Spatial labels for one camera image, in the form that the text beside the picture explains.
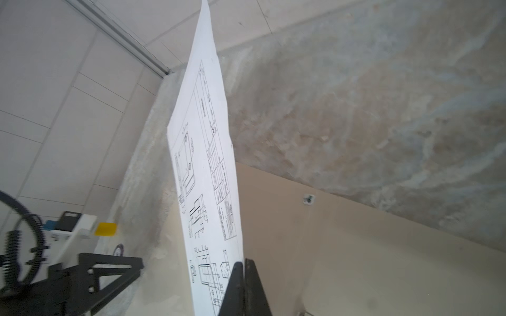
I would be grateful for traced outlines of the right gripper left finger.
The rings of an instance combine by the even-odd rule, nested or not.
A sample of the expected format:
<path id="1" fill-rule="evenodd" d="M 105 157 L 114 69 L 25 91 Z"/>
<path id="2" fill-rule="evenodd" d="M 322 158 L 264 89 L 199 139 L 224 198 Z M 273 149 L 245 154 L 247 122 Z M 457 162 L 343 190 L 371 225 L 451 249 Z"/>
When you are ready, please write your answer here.
<path id="1" fill-rule="evenodd" d="M 218 316 L 243 316 L 245 305 L 244 267 L 241 261 L 234 264 Z"/>

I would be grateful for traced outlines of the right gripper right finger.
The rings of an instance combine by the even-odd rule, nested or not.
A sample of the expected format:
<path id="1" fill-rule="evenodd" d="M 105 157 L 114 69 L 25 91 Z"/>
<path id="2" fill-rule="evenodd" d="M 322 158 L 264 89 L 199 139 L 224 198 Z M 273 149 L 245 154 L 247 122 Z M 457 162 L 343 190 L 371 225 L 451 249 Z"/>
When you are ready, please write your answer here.
<path id="1" fill-rule="evenodd" d="M 246 316 L 272 316 L 266 293 L 256 264 L 245 259 L 245 312 Z"/>

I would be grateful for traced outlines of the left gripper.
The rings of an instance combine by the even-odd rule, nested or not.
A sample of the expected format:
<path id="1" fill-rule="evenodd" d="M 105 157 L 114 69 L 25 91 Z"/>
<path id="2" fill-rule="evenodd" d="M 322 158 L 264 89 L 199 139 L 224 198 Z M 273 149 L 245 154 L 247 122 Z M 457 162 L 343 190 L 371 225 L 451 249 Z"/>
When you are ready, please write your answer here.
<path id="1" fill-rule="evenodd" d="M 142 258 L 81 253 L 49 266 L 47 279 L 1 299 L 1 315 L 95 315 L 140 277 Z"/>

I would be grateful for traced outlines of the beige paper folder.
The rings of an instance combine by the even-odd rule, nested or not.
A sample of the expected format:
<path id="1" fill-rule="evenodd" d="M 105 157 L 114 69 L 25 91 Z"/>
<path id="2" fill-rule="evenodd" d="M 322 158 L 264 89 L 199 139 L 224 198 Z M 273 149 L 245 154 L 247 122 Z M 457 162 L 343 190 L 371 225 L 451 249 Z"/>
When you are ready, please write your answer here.
<path id="1" fill-rule="evenodd" d="M 504 315 L 505 254 L 237 165 L 245 255 L 274 315 Z M 134 171 L 117 196 L 148 253 L 127 315 L 192 315 L 170 169 Z"/>

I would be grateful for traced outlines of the drawing paper sheet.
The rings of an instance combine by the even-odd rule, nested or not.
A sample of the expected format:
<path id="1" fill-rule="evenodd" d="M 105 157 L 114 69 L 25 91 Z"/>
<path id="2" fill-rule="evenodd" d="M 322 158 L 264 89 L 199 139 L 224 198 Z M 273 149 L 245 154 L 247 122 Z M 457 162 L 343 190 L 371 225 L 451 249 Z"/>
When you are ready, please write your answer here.
<path id="1" fill-rule="evenodd" d="M 207 1 L 201 3 L 167 139 L 194 313 L 218 315 L 244 250 L 227 98 Z"/>

